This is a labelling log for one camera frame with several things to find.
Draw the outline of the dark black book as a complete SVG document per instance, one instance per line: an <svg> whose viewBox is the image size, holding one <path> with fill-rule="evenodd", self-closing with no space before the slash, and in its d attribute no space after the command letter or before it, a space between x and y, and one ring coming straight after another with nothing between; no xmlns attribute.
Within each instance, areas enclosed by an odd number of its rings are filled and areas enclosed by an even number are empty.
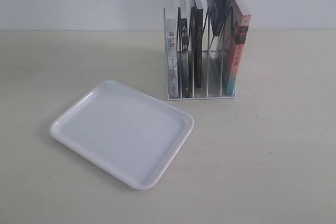
<svg viewBox="0 0 336 224"><path fill-rule="evenodd" d="M190 0L191 46L194 59L194 85L202 86L202 46L203 46L203 4L201 0Z"/></svg>

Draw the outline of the black grey book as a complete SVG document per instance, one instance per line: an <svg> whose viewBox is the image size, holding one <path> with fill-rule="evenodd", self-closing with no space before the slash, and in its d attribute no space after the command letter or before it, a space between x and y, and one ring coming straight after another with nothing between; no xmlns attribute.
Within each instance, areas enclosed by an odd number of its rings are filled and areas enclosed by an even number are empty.
<svg viewBox="0 0 336 224"><path fill-rule="evenodd" d="M188 21L186 0L179 0L180 5L180 34L181 34L181 61L182 61L182 92L184 98L190 97L189 66L188 66Z"/></svg>

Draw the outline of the grey white illustrated book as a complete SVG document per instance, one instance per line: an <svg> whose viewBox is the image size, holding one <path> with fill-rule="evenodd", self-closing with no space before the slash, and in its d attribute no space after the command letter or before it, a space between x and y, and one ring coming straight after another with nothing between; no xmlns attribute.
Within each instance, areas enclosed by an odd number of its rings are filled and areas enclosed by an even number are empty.
<svg viewBox="0 0 336 224"><path fill-rule="evenodd" d="M177 0L166 0L164 8L165 51L169 98L180 97L177 59Z"/></svg>

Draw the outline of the red teal book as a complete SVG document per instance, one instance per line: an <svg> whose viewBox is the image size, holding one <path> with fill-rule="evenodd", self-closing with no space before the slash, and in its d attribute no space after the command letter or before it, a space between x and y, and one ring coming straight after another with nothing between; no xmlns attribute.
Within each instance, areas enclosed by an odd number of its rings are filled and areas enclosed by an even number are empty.
<svg viewBox="0 0 336 224"><path fill-rule="evenodd" d="M251 14L242 0L232 0L233 26L231 27L229 47L225 57L224 93L235 94L236 77L242 58L245 40L251 21Z"/></svg>

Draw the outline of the white plastic tray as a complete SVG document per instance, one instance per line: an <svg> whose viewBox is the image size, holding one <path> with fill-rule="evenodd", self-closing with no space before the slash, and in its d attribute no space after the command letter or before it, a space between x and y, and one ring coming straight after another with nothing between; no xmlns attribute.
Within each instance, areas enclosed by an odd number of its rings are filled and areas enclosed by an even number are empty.
<svg viewBox="0 0 336 224"><path fill-rule="evenodd" d="M107 80L50 126L50 135L137 190L152 188L194 127L188 113Z"/></svg>

